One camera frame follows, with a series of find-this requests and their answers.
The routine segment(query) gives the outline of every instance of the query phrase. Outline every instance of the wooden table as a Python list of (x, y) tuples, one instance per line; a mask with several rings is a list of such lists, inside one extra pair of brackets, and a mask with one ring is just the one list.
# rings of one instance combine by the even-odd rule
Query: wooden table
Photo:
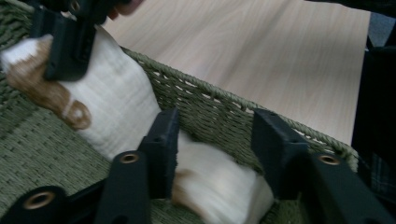
[(370, 13), (302, 0), (146, 0), (125, 48), (351, 143)]

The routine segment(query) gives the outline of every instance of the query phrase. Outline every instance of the wicker weave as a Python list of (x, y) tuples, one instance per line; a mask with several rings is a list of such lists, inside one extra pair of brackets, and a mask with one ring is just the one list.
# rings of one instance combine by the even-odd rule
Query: wicker weave
[[(0, 0), (0, 50), (25, 38), (33, 10), (15, 0)], [(250, 150), (252, 110), (259, 105), (124, 50), (146, 71), (162, 109), (177, 106), (180, 125), (199, 141), (223, 148), (238, 163), (262, 172)], [(24, 192), (44, 185), (69, 194), (106, 176), (109, 162), (51, 112), (31, 103), (0, 75), (0, 216)], [(332, 151), (357, 169), (357, 152), (323, 133), (281, 116), (305, 136), (311, 151)], [(183, 208), (152, 201), (153, 223), (202, 223)], [(300, 223), (297, 202), (276, 203), (263, 223)]]

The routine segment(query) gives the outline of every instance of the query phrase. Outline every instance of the black object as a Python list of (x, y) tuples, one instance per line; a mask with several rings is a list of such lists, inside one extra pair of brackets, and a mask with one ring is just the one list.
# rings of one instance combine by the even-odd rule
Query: black object
[[(44, 75), (47, 80), (76, 81), (88, 68), (95, 25), (106, 21), (107, 13), (117, 3), (131, 0), (35, 0), (30, 37), (53, 35), (49, 63)], [(66, 18), (68, 11), (74, 18)]]
[(172, 196), (177, 138), (178, 111), (165, 110), (138, 150), (115, 157), (107, 179), (69, 197), (54, 186), (29, 191), (8, 209), (0, 223), (151, 223), (149, 199)]
[(309, 154), (305, 140), (278, 115), (254, 112), (251, 145), (265, 178), (278, 199), (299, 192), (304, 223), (396, 223), (341, 158)]

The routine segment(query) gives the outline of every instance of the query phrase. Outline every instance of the brown printed design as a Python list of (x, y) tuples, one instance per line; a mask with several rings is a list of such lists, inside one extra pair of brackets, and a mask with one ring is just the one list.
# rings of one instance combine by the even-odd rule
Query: brown printed design
[(60, 83), (43, 78), (51, 42), (51, 39), (38, 41), (36, 56), (11, 64), (7, 72), (7, 82), (26, 94), (35, 104), (51, 110), (72, 129), (87, 129), (92, 122), (87, 106), (75, 100)]

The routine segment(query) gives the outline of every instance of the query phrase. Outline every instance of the basket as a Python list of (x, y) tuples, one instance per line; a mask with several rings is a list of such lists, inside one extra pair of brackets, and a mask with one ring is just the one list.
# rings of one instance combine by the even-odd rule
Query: basket
[[(25, 38), (33, 9), (16, 0), (0, 0), (0, 50)], [(202, 142), (214, 144), (236, 162), (263, 170), (250, 149), (253, 102), (195, 77), (123, 49), (145, 70), (162, 109), (177, 107), (180, 126)], [(310, 151), (333, 152), (357, 170), (357, 152), (330, 136), (280, 116), (303, 135)], [(50, 111), (34, 105), (0, 75), (0, 216), (28, 190), (46, 185), (68, 194), (106, 177), (109, 162)], [(298, 202), (276, 202), (262, 223), (301, 223)], [(151, 202), (153, 223), (202, 223), (187, 209)]]

